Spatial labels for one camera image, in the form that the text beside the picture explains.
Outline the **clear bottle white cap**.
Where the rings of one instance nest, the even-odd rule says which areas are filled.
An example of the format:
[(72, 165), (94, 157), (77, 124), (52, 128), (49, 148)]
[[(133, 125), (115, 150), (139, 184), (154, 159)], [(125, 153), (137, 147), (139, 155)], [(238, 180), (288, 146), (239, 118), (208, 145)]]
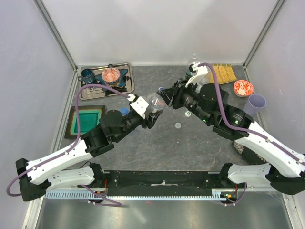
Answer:
[(149, 103), (149, 111), (156, 113), (162, 109), (168, 107), (166, 102), (157, 93), (151, 93), (147, 96), (147, 102)]

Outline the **plain white bottle cap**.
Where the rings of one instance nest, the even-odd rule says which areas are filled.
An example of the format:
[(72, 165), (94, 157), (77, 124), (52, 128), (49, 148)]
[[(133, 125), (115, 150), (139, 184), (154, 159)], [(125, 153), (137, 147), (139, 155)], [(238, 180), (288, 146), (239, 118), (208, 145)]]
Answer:
[(175, 124), (175, 127), (176, 127), (177, 129), (181, 128), (181, 126), (182, 126), (181, 123), (176, 123), (176, 124)]

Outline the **white green bottle cap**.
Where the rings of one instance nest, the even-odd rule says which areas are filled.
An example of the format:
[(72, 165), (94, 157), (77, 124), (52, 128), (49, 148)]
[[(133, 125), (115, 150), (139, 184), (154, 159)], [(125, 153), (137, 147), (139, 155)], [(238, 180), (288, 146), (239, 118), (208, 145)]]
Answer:
[(190, 116), (191, 116), (191, 112), (190, 112), (190, 111), (186, 111), (186, 112), (185, 112), (185, 116), (186, 116), (186, 117), (190, 117)]

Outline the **green label clear bottle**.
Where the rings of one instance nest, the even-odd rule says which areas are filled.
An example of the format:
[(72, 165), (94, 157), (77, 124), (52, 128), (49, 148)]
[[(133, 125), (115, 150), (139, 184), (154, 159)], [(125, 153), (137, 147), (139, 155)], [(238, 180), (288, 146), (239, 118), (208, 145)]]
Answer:
[(190, 78), (192, 77), (192, 66), (195, 64), (195, 63), (198, 63), (198, 57), (197, 57), (197, 54), (193, 54), (189, 61), (187, 62), (187, 65), (186, 65), (186, 71), (185, 71), (185, 77), (186, 78)]

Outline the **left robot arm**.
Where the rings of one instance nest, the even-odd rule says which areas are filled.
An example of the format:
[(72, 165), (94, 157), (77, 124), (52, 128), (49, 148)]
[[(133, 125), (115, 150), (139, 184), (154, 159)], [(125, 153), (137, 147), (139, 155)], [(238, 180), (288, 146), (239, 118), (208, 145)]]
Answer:
[(138, 126), (151, 129), (162, 111), (141, 116), (131, 109), (128, 114), (110, 110), (96, 127), (83, 134), (72, 145), (40, 159), (16, 161), (19, 185), (23, 201), (38, 199), (46, 193), (51, 183), (47, 181), (54, 172), (59, 172), (78, 162), (106, 153)]

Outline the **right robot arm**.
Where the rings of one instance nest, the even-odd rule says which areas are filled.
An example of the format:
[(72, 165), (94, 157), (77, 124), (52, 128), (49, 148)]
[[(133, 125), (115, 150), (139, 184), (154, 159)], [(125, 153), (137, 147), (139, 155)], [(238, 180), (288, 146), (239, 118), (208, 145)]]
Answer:
[(157, 94), (173, 109), (185, 107), (219, 136), (249, 149), (264, 164), (239, 166), (224, 164), (218, 176), (222, 187), (233, 184), (268, 185), (275, 190), (295, 195), (305, 189), (305, 156), (288, 148), (268, 134), (250, 115), (228, 105), (228, 92), (208, 83), (196, 86), (179, 79), (172, 87)]

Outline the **blue star dish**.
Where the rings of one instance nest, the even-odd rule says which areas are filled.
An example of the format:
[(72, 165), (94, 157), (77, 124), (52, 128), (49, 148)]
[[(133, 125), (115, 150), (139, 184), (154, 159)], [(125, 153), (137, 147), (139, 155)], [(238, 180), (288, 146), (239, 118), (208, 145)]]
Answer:
[[(110, 68), (110, 67), (114, 67), (118, 70), (120, 70), (121, 72), (121, 77), (120, 77), (120, 81), (117, 85), (108, 85), (107, 83), (105, 83), (102, 78), (101, 78), (101, 73), (107, 69), (107, 68)], [(111, 88), (114, 88), (115, 90), (118, 90), (120, 92), (126, 92), (127, 89), (126, 89), (126, 80), (125, 80), (125, 76), (126, 74), (128, 73), (128, 69), (124, 68), (124, 69), (119, 69), (118, 67), (115, 67), (113, 64), (109, 64), (106, 68), (103, 68), (103, 69), (98, 69), (98, 70), (95, 70), (93, 71), (94, 74), (95, 74), (95, 78), (97, 80), (97, 83), (99, 84), (102, 84), (102, 85), (105, 85), (105, 86), (108, 86), (108, 87), (111, 87)]]

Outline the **red patterned bowl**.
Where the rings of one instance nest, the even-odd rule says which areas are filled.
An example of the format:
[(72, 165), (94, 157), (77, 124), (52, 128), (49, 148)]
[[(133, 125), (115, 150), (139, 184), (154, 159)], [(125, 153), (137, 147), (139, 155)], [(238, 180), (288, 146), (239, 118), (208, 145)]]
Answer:
[(114, 67), (107, 68), (101, 73), (102, 80), (108, 85), (117, 85), (120, 81), (120, 77), (120, 70)]

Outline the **yellow woven plate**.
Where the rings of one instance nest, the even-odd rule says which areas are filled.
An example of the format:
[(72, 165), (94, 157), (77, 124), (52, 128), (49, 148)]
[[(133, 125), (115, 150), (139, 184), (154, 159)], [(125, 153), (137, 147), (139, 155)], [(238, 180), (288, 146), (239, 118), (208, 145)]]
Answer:
[(232, 65), (230, 64), (213, 64), (213, 68), (217, 74), (219, 84), (231, 83), (237, 80)]

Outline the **metal tray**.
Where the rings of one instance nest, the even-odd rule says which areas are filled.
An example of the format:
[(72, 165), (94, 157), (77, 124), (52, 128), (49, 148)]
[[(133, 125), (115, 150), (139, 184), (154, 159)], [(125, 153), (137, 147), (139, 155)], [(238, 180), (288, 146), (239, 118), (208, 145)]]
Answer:
[[(134, 85), (134, 79), (133, 79), (133, 73), (132, 73), (132, 66), (125, 62), (125, 63), (117, 63), (117, 64), (111, 64), (111, 67), (114, 67), (116, 69), (119, 69), (121, 72), (121, 78), (120, 81), (118, 82), (117, 85), (109, 85), (109, 87), (114, 88), (115, 90), (123, 93), (123, 94), (129, 94), (132, 93), (135, 89)], [(98, 84), (104, 84), (104, 82), (100, 82), (99, 79), (101, 78), (102, 72), (108, 68), (108, 65), (104, 66), (83, 66), (80, 68), (78, 72), (78, 81), (79, 81), (79, 86), (78, 88), (80, 89), (81, 87), (86, 85), (86, 82), (81, 80), (81, 73), (85, 69), (91, 69), (92, 72), (95, 75), (95, 82)], [(110, 97), (110, 96), (115, 96), (117, 95), (116, 93), (105, 90), (103, 88), (98, 88), (98, 87), (90, 87), (84, 89), (80, 95), (79, 98), (81, 100), (90, 100), (90, 99), (98, 99), (98, 98), (105, 98), (105, 97)]]

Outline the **red floral bowl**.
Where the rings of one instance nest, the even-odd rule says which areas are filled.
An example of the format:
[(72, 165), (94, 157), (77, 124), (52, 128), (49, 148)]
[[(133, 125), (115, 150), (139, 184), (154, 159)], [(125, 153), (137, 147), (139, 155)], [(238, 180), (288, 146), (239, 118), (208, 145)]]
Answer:
[(254, 93), (253, 85), (246, 80), (238, 80), (233, 85), (234, 93), (239, 97), (249, 97)]

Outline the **blue mug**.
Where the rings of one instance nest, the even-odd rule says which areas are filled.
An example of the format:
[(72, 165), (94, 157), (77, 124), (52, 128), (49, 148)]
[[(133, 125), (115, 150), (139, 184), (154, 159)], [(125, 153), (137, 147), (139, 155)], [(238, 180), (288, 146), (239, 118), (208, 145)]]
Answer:
[(78, 81), (81, 82), (81, 86), (97, 83), (93, 70), (89, 68), (81, 71)]

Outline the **purple plastic cup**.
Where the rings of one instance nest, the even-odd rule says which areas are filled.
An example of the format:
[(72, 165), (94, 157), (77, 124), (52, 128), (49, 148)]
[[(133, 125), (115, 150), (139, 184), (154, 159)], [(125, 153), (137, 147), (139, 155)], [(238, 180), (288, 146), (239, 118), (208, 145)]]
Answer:
[(254, 116), (266, 106), (266, 100), (259, 94), (252, 94), (243, 108), (243, 111), (250, 116)]

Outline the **black floral square plate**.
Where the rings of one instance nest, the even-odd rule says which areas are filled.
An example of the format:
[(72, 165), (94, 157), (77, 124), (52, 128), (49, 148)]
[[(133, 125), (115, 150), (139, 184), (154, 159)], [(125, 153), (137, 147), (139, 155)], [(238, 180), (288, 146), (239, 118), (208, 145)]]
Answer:
[(233, 141), (233, 147), (243, 157), (243, 159), (250, 165), (262, 165), (268, 163), (266, 159), (259, 156), (257, 153), (255, 153), (254, 151), (245, 147), (242, 144)]

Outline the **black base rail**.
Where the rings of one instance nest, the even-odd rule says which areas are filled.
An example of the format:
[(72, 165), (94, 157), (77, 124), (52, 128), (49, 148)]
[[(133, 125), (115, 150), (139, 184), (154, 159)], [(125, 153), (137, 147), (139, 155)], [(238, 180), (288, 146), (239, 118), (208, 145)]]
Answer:
[(212, 189), (244, 188), (218, 173), (204, 171), (105, 171), (93, 182), (93, 188), (105, 188), (108, 196), (186, 197), (207, 196)]

